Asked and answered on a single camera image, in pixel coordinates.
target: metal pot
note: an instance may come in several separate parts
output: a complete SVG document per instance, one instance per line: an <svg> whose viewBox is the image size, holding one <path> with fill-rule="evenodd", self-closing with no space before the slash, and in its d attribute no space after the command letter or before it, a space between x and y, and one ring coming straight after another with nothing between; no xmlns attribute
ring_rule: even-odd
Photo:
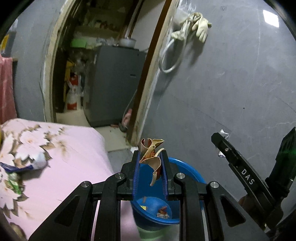
<svg viewBox="0 0 296 241"><path fill-rule="evenodd" d="M119 40L118 46L126 48L134 48L136 45L136 40L132 38L122 38Z"/></svg>

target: pink towel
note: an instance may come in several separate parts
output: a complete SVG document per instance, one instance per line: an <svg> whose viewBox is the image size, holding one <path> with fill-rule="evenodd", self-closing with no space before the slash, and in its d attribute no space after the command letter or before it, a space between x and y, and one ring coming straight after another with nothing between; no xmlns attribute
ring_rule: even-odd
<svg viewBox="0 0 296 241"><path fill-rule="evenodd" d="M0 54L0 124L17 117L12 88L12 58Z"/></svg>

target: beige floor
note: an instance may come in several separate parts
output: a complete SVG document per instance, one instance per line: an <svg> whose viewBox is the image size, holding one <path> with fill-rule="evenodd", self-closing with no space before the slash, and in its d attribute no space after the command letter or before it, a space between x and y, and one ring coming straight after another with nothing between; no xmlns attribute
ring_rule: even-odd
<svg viewBox="0 0 296 241"><path fill-rule="evenodd" d="M66 113L57 113L57 122L72 126L90 126L83 110L74 110ZM105 139L106 151L123 150L130 148L126 142L126 134L119 128L110 126L95 128Z"/></svg>

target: gray refrigerator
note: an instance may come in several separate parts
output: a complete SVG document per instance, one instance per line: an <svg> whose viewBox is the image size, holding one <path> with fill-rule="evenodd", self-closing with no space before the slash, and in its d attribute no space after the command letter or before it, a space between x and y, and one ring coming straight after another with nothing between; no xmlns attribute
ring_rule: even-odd
<svg viewBox="0 0 296 241"><path fill-rule="evenodd" d="M138 88L145 58L146 53L136 49L98 47L87 66L84 86L83 109L90 126L121 122Z"/></svg>

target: blue gripper pad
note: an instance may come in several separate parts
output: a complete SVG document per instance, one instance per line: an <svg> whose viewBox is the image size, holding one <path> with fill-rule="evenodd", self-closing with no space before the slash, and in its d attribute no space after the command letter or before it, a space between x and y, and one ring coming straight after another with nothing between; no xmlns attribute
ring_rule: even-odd
<svg viewBox="0 0 296 241"><path fill-rule="evenodd" d="M137 195L137 191L138 191L138 184L139 184L139 178L140 178L140 159L141 159L141 154L140 152L138 153L138 158L137 158L137 163L136 163L136 168L135 168L135 173L133 176L133 199L136 197Z"/></svg>
<svg viewBox="0 0 296 241"><path fill-rule="evenodd" d="M165 196L166 199L168 199L168 178L167 178L167 174L165 171L165 164L163 161L163 154L162 152L159 155L160 160L161 160L161 179L163 182L163 195Z"/></svg>

